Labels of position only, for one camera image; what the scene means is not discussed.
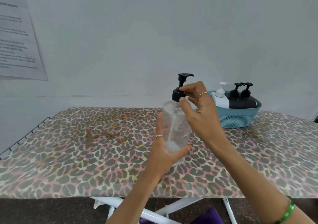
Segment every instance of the pump bottle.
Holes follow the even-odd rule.
[[[180,107],[179,99],[185,97],[186,93],[179,90],[187,77],[194,76],[190,73],[178,74],[179,87],[173,90],[172,101],[168,101],[162,106],[162,129],[163,138],[166,143],[166,148],[170,152],[176,152],[182,147],[187,146],[191,127],[185,118],[185,113]],[[185,157],[177,161],[174,166],[179,165],[185,161]]]

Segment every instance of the green bracelet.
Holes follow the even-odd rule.
[[[286,213],[281,218],[279,218],[277,221],[275,221],[275,222],[273,222],[271,224],[280,224],[280,223],[286,221],[290,217],[290,215],[292,214],[292,211],[294,210],[294,202],[292,201],[292,198],[290,196],[287,196],[287,197],[290,200],[290,204],[289,204],[288,210],[286,211]]]

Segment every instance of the ring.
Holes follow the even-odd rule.
[[[201,97],[203,94],[205,94],[205,93],[208,93],[208,92],[204,92],[204,93],[201,93],[201,94],[199,94],[199,97]]]

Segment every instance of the plastic basket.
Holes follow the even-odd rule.
[[[216,91],[209,91],[209,96],[215,92]],[[249,126],[262,106],[260,101],[257,99],[255,100],[257,102],[257,107],[253,109],[225,109],[217,106],[217,113],[222,128],[242,128]]]

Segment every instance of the ironing board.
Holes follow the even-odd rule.
[[[159,112],[87,107],[59,112],[0,161],[0,198],[91,197],[107,204],[120,202],[114,197],[125,197],[145,168]],[[318,124],[260,111],[249,127],[225,129],[225,134],[284,194],[318,197]],[[182,205],[201,198],[244,197],[194,134],[190,144],[185,163],[162,177],[152,197],[186,197],[180,200]]]

